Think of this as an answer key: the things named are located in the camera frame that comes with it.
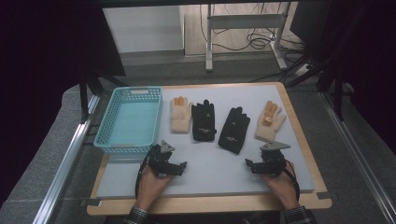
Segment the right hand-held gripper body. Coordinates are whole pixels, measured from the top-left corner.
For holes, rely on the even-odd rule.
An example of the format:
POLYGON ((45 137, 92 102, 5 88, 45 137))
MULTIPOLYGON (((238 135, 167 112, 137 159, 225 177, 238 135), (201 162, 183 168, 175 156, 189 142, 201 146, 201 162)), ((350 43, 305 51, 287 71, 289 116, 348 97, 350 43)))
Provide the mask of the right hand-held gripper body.
POLYGON ((272 141, 260 147, 262 151, 262 174, 279 176, 286 168, 286 159, 281 150, 290 148, 290 145, 272 141))

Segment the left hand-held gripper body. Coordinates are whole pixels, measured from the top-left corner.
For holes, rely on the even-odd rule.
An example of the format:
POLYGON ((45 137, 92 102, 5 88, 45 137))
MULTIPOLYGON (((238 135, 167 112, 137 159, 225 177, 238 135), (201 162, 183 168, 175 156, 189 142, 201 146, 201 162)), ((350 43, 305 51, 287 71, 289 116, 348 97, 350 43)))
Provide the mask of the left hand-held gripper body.
POLYGON ((148 153, 148 166, 157 177, 175 174, 175 165, 168 161, 174 150, 164 140, 160 144, 151 147, 148 153))

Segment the black glove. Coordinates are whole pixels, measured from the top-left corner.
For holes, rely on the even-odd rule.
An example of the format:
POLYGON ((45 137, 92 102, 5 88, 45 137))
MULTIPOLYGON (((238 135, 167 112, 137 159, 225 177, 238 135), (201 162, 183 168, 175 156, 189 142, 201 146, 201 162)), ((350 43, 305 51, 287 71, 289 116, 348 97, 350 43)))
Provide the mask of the black glove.
POLYGON ((245 143, 250 118, 241 106, 233 107, 223 125, 218 144, 238 155, 245 143))
POLYGON ((191 114, 193 139, 199 142, 214 141, 217 132, 214 105, 204 100, 202 104, 191 107, 191 114))

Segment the cream knitted glove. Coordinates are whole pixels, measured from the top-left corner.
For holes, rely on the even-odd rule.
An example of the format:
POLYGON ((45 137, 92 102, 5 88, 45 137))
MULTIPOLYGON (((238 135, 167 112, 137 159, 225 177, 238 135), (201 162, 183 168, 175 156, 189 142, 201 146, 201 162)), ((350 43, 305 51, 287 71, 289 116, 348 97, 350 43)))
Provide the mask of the cream knitted glove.
POLYGON ((187 97, 175 97, 171 101, 171 130, 173 133, 188 133, 191 123, 191 103, 187 97))
POLYGON ((286 119, 285 115, 279 115, 282 108, 272 101, 268 101, 261 112, 255 136, 262 141, 274 141, 276 133, 286 119))

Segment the teal plastic basket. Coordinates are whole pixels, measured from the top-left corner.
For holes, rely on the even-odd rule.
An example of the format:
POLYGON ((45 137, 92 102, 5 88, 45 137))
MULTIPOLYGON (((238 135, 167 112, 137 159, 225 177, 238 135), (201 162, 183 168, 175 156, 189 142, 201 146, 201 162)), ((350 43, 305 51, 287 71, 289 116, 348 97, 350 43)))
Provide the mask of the teal plastic basket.
POLYGON ((116 88, 93 144, 108 154, 146 154, 157 143, 162 107, 159 86, 116 88))

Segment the person's left hand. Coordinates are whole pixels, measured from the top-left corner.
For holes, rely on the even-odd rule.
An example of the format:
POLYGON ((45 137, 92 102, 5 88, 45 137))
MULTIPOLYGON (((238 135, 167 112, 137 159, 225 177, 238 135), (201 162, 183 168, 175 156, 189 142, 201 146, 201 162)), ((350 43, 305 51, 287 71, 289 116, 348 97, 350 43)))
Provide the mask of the person's left hand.
POLYGON ((141 176, 139 192, 134 207, 148 211, 172 180, 173 177, 171 175, 158 178, 150 167, 146 167, 141 176))

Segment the person's right hand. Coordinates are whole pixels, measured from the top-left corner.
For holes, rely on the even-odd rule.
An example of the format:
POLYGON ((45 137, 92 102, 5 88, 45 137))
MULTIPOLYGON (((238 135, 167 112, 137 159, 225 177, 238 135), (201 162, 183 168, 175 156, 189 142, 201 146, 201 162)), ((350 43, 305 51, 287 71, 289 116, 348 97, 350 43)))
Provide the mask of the person's right hand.
POLYGON ((273 195, 281 202, 285 210, 300 206, 295 187, 286 173, 282 172, 276 177, 262 175, 262 180, 267 184, 273 195))

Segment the white power strip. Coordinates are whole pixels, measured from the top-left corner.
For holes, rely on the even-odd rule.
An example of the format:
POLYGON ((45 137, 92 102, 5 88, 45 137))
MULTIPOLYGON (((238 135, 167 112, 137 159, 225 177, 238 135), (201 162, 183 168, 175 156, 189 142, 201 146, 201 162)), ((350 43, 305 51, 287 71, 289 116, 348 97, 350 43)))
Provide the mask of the white power strip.
POLYGON ((311 68, 311 65, 308 63, 303 64, 300 68, 297 69, 297 71, 294 73, 295 76, 299 77, 306 72, 308 72, 311 68))

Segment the black metal stand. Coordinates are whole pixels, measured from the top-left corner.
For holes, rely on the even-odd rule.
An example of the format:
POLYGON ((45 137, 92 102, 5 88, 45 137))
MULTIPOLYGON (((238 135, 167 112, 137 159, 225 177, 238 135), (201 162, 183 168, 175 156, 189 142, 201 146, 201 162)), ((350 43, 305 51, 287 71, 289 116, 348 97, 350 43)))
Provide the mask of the black metal stand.
POLYGON ((333 86, 333 111, 343 120, 343 57, 359 21, 359 11, 347 0, 305 0, 297 5, 291 30, 305 42, 303 58, 312 59, 314 67, 285 82, 294 87, 319 75, 316 88, 327 91, 333 86))
POLYGON ((95 72, 93 74, 90 74, 88 72, 83 73, 79 79, 79 93, 81 105, 80 123, 84 123, 88 120, 89 117, 88 90, 91 90, 92 94, 95 96, 100 96, 104 92, 104 87, 99 80, 100 77, 119 87, 127 87, 127 84, 125 82, 102 72, 95 72))

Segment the white cabinet panel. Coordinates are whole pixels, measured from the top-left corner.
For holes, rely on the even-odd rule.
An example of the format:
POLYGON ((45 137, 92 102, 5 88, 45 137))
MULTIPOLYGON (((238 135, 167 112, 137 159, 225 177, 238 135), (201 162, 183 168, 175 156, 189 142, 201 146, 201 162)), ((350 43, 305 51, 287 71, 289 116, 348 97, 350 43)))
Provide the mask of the white cabinet panel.
POLYGON ((184 14, 179 6, 105 8, 119 53, 184 49, 184 14))

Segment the dark curtain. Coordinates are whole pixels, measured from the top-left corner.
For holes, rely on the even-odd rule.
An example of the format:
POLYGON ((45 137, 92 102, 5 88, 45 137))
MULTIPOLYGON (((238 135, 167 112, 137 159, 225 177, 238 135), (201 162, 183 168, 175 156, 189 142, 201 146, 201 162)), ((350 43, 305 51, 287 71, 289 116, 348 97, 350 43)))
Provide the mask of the dark curtain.
POLYGON ((45 139, 63 94, 121 76, 98 0, 0 0, 0 206, 45 139))
POLYGON ((396 154, 396 0, 331 0, 329 29, 345 25, 358 7, 367 9, 341 53, 344 81, 362 117, 396 154))

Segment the aluminium rail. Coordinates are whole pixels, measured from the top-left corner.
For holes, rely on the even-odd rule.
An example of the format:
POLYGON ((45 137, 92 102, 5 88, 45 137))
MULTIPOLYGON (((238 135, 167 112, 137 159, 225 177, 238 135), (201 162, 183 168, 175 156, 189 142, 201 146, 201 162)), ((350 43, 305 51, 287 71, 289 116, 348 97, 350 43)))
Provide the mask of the aluminium rail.
POLYGON ((35 219, 32 224, 48 224, 51 215, 55 209, 58 199, 63 191, 64 184, 73 168, 76 157, 78 156, 79 149, 82 146, 84 137, 92 121, 92 114, 100 101, 99 96, 93 96, 88 102, 88 114, 86 120, 80 122, 74 132, 74 135, 68 145, 66 152, 64 153, 62 162, 53 177, 53 180, 49 186, 46 196, 43 199, 40 208, 38 209, 35 219))
POLYGON ((346 124, 339 119, 333 110, 333 103, 331 97, 327 93, 319 92, 318 96, 321 98, 325 108, 336 128, 340 133, 352 160, 357 165, 361 176, 364 179, 368 189, 371 191, 375 202, 377 203, 379 209, 381 210, 383 216, 385 217, 388 224, 396 224, 396 206, 391 201, 388 193, 386 192, 383 185, 379 182, 375 173, 369 166, 367 160, 361 153, 361 149, 350 133, 346 124))

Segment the white metal desk frame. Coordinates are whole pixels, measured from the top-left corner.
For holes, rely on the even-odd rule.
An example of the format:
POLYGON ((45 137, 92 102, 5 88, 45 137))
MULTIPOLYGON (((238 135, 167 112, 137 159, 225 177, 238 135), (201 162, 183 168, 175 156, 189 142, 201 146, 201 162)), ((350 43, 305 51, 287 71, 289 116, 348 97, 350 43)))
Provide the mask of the white metal desk frame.
POLYGON ((287 65, 280 53, 279 43, 283 35, 291 2, 287 2, 283 10, 276 14, 246 14, 246 15, 214 15, 213 4, 207 5, 206 14, 206 44, 205 44, 205 70, 213 70, 213 43, 212 32, 217 29, 255 29, 265 28, 275 30, 270 39, 270 47, 276 58, 280 70, 286 70, 287 65))

